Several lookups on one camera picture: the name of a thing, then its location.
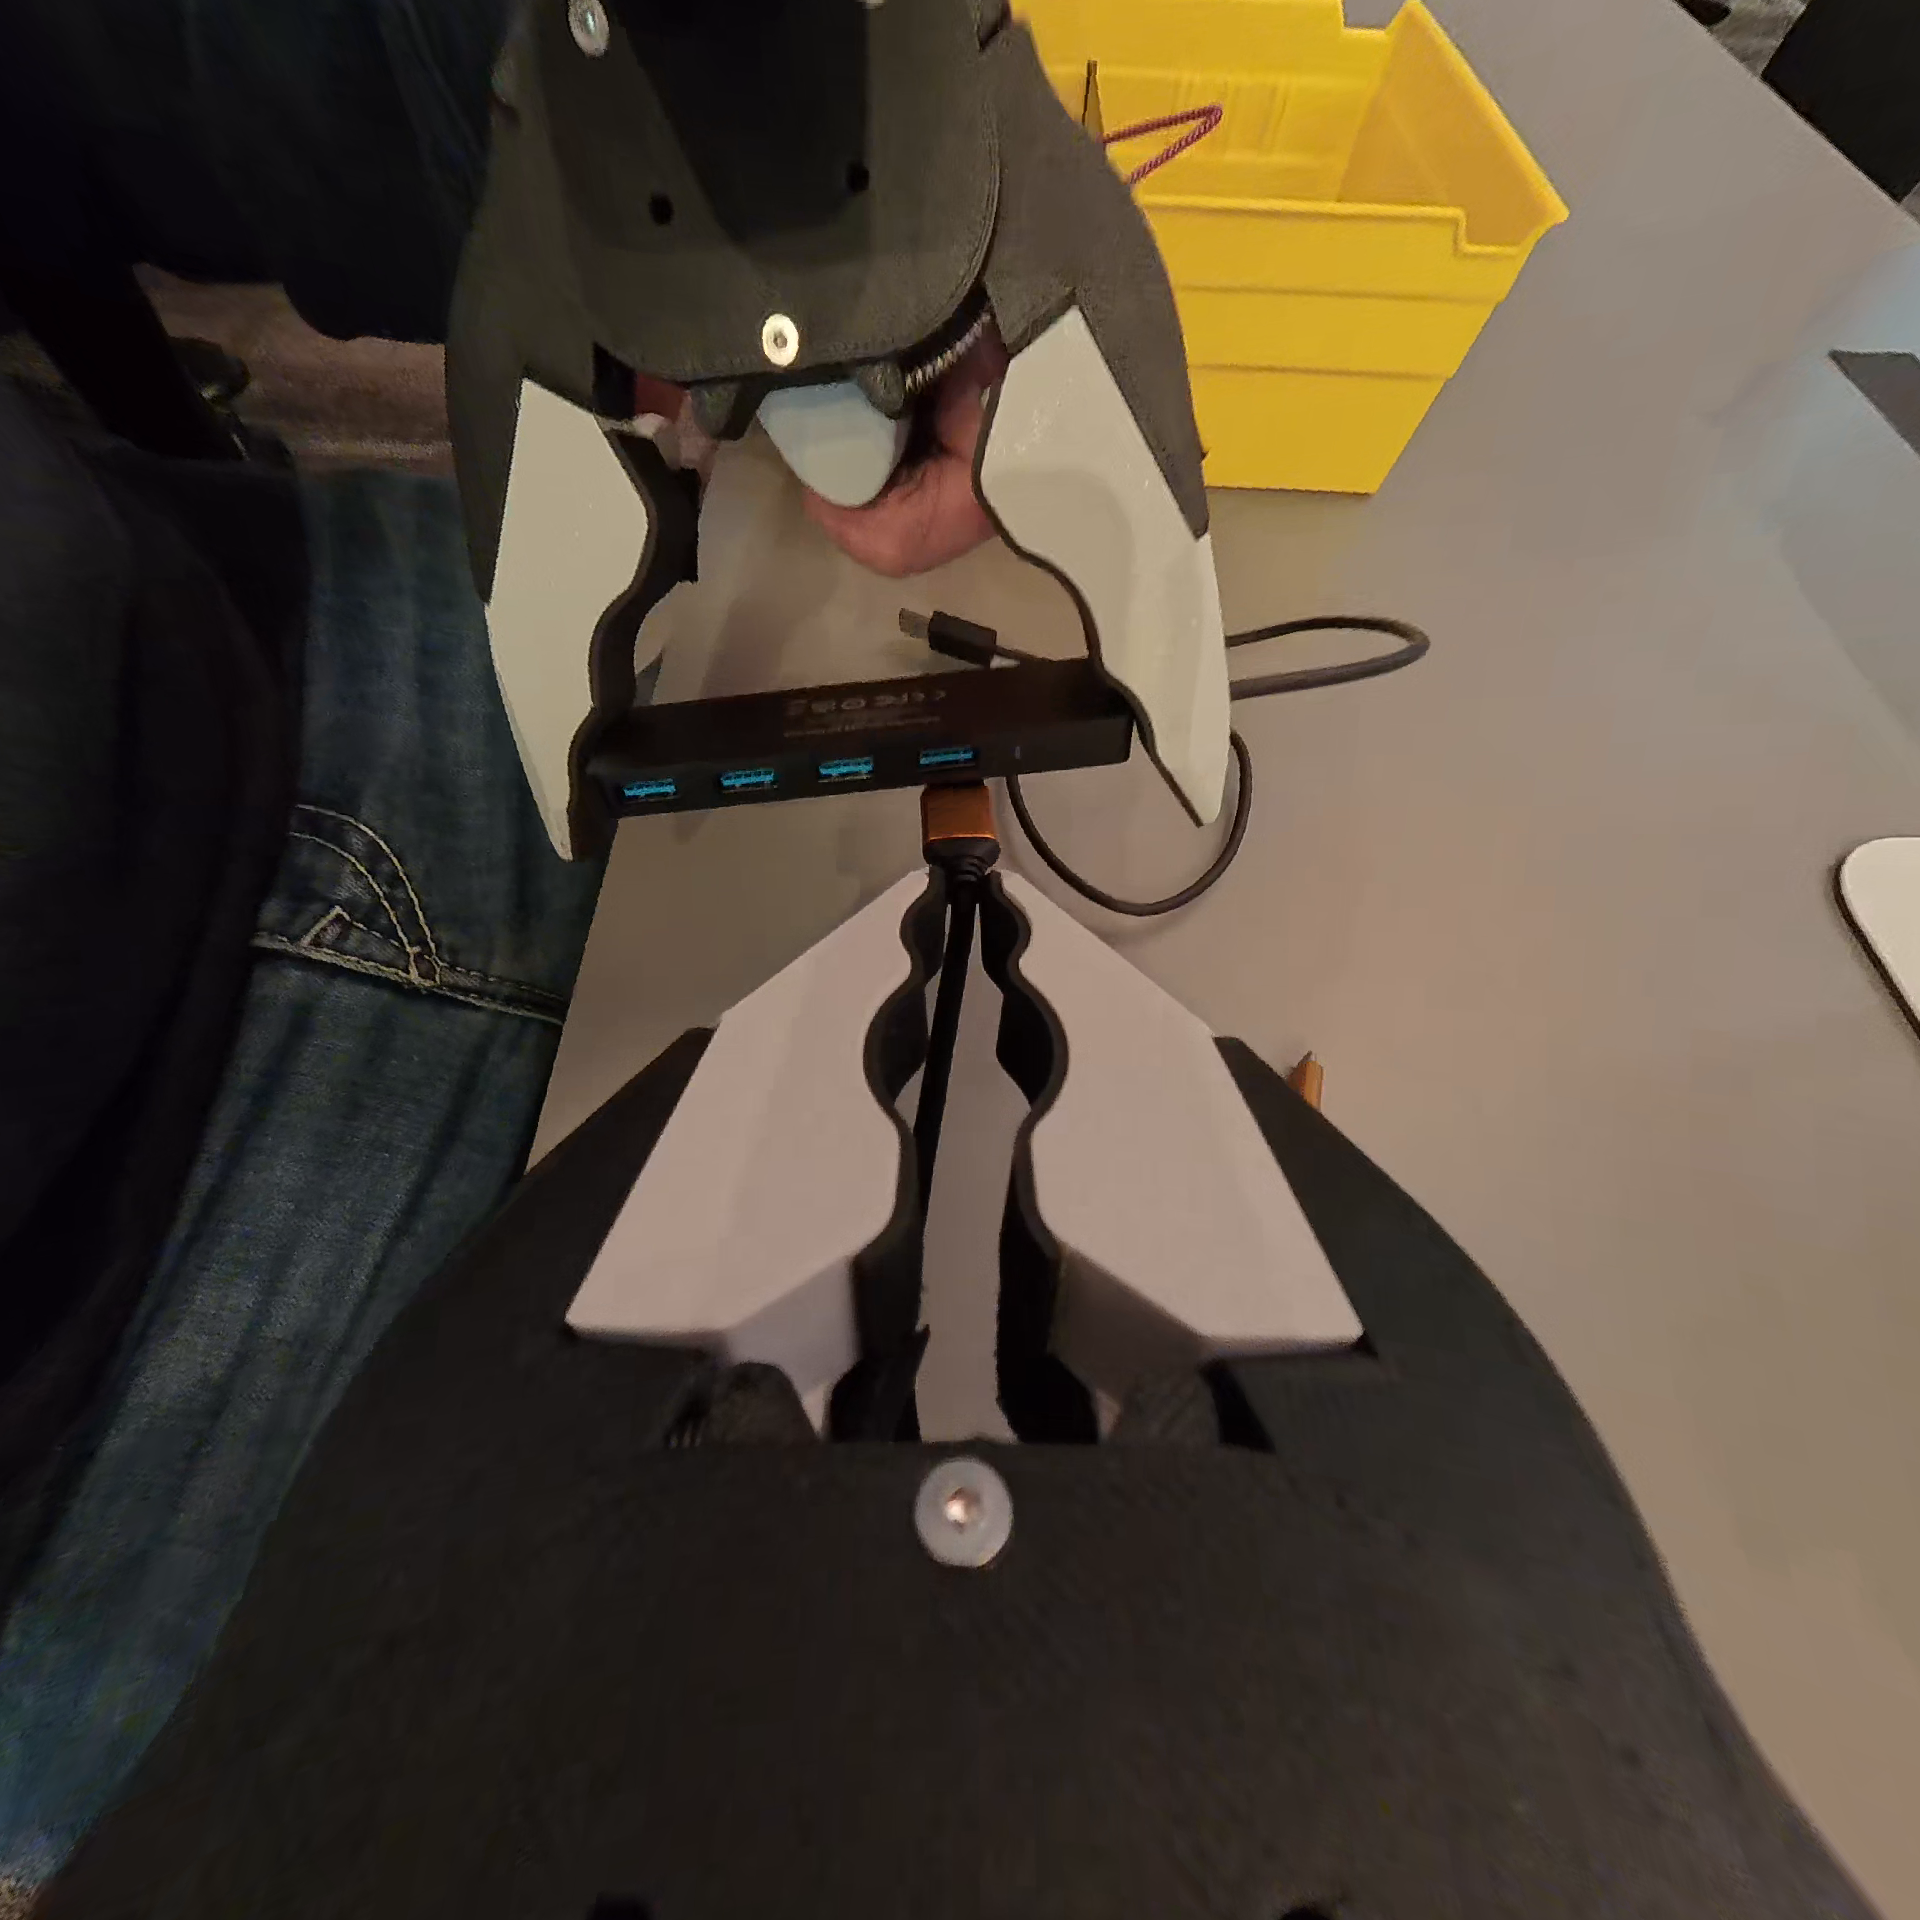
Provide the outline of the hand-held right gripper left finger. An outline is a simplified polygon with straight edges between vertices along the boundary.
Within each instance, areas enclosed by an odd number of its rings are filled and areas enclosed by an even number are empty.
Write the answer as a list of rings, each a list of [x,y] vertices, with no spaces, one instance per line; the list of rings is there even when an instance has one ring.
[[[913,1141],[947,887],[912,871],[733,1003],[566,1308],[576,1337],[774,1367],[831,1433],[913,1433]]]

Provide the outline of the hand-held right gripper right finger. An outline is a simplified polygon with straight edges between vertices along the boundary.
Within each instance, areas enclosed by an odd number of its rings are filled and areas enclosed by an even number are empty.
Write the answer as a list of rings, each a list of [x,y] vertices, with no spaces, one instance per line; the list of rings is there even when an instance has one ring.
[[[1024,1098],[993,1374],[1021,1442],[1221,1363],[1357,1353],[1359,1317],[1214,1031],[1024,881],[977,906]]]

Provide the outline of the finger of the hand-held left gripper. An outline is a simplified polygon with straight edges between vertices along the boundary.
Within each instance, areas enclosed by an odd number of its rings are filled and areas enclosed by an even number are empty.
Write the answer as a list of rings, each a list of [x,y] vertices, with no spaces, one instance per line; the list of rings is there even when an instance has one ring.
[[[704,475],[681,455],[659,417],[605,423],[530,377],[519,385],[486,635],[519,765],[566,859],[608,841],[585,763],[656,670],[659,644],[639,628],[696,578]]]
[[[1067,590],[1160,780],[1211,826],[1232,765],[1211,537],[1189,526],[1077,306],[1013,353],[975,445],[975,494],[999,537]]]

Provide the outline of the black usb cable orange plugs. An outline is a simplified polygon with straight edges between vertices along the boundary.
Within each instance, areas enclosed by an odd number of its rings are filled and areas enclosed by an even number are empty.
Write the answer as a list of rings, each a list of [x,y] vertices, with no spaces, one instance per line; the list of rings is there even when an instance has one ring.
[[[918,1148],[918,1163],[926,1177],[926,1211],[931,1189],[931,1174],[938,1158],[938,1142],[946,1114],[946,1091],[952,1068],[955,1036],[963,1011],[969,974],[974,957],[981,955],[977,939],[977,906],[985,885],[1005,881],[997,875],[1000,841],[993,829],[991,802],[981,781],[970,783],[931,783],[920,793],[920,854],[922,868],[936,874],[947,887],[947,930],[944,945],[944,966],[936,987],[930,996],[930,1055],[918,1092],[918,1117],[913,1121],[913,1141]],[[1255,1116],[1272,1108],[1287,1114],[1301,1103],[1295,1086],[1272,1070],[1264,1059],[1250,1052],[1239,1041],[1216,1036],[1229,1055],[1233,1077],[1240,1091],[1250,1098]],[[997,1303],[999,1303],[999,1242],[997,1239]],[[1114,1445],[1147,1445],[1147,1447],[1223,1447],[1240,1452],[1267,1453],[1275,1445],[1265,1431],[1251,1389],[1245,1385],[1240,1367],[1264,1361],[1221,1363],[1200,1375],[1167,1375],[1147,1387],[1139,1387],[1122,1407],[1102,1401],[1097,1405],[1098,1438],[1095,1442]],[[835,1431],[846,1438],[918,1438],[915,1431]],[[1021,1442],[1042,1447],[1090,1447],[1095,1442]]]

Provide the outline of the black usb hub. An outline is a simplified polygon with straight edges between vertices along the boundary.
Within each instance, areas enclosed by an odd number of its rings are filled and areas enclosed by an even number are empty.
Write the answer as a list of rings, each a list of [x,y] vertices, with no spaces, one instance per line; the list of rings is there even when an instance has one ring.
[[[1129,759],[1136,718],[1086,661],[635,706],[590,741],[582,821],[813,801]]]

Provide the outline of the person's left hand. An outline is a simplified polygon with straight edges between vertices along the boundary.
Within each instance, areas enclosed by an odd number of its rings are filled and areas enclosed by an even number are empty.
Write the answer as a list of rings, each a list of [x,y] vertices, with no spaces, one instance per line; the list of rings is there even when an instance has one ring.
[[[974,463],[986,397],[1008,367],[991,319],[970,349],[920,397],[899,467],[872,500],[835,506],[799,491],[807,518],[854,565],[881,578],[915,578],[985,542],[993,526],[975,497]]]

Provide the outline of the yellow plastic bin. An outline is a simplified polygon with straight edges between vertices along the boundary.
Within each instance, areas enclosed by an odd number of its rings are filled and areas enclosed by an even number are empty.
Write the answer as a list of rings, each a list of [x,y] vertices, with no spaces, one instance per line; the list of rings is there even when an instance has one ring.
[[[1211,489],[1368,497],[1567,206],[1429,5],[1015,10],[1145,214]]]

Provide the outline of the person's blue jeans leg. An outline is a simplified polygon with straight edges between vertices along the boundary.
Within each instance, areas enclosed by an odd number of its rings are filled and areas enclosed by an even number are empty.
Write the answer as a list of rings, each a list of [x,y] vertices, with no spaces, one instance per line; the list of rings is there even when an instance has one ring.
[[[309,638],[425,585],[450,482],[290,470]],[[482,613],[490,690],[496,675]],[[514,786],[301,759],[245,996],[150,1274],[57,1468],[3,1507],[3,1916],[30,1914],[202,1667],[301,1453],[415,1289],[521,1172],[598,871]]]

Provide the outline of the dark flat object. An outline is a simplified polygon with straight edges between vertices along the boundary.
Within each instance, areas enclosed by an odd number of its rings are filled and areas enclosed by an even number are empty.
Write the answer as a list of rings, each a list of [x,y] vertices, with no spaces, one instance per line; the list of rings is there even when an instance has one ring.
[[[1905,349],[1834,349],[1829,359],[1888,430],[1917,455],[1917,354]]]

